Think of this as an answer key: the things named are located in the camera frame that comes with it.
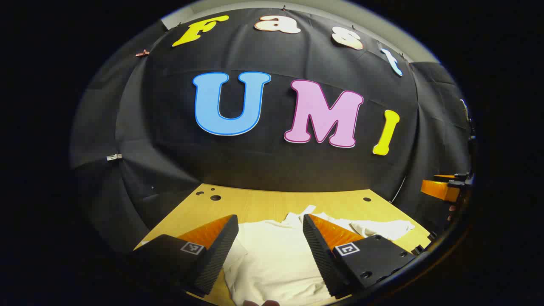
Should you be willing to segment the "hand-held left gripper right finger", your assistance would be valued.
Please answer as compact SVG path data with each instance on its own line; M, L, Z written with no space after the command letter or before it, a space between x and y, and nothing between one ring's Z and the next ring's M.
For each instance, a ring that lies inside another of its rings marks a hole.
M343 298L394 275L416 256L381 235L369 238L305 214L303 234L330 295Z

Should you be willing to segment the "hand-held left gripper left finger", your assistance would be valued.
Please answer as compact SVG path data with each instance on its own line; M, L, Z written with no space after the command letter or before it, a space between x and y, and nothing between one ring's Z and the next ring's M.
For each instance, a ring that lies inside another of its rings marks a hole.
M135 274L164 292L210 294L238 234L227 215L177 237L162 234L130 252Z

